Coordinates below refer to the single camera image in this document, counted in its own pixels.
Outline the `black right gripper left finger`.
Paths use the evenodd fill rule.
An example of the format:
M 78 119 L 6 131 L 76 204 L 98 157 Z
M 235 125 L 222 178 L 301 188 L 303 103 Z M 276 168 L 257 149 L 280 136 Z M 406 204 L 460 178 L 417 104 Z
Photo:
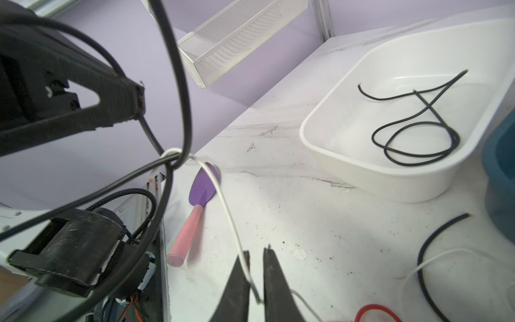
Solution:
M 210 318 L 211 322 L 246 322 L 249 312 L 250 284 L 248 283 L 239 256 L 221 296 L 219 304 Z

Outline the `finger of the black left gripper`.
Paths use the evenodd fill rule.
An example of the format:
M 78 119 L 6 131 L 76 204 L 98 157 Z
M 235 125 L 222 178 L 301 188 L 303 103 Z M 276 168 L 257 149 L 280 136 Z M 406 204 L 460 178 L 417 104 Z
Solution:
M 56 31 L 1 28 L 1 155 L 145 111 L 141 85 L 118 75 Z

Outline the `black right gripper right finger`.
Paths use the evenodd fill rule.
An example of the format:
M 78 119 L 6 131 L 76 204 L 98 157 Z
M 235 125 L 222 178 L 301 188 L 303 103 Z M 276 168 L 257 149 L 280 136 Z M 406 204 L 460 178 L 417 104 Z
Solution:
M 293 299 L 276 253 L 271 247 L 264 249 L 263 265 L 265 321 L 304 322 L 304 317 Z

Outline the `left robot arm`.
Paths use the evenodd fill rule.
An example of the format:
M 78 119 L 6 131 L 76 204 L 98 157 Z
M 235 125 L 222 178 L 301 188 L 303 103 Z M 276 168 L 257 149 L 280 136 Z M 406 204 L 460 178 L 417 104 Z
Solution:
M 1 24 L 1 154 L 128 120 L 144 120 L 144 89 L 129 80 L 109 54 L 101 63 L 66 39 L 99 44 L 65 25 L 36 18 Z M 128 267 L 111 298 L 128 298 L 150 268 L 149 231 L 158 204 L 135 232 L 105 205 L 129 191 L 103 191 L 92 205 L 52 212 L 24 248 L 8 253 L 8 266 L 33 276 L 40 287 L 87 297 Z

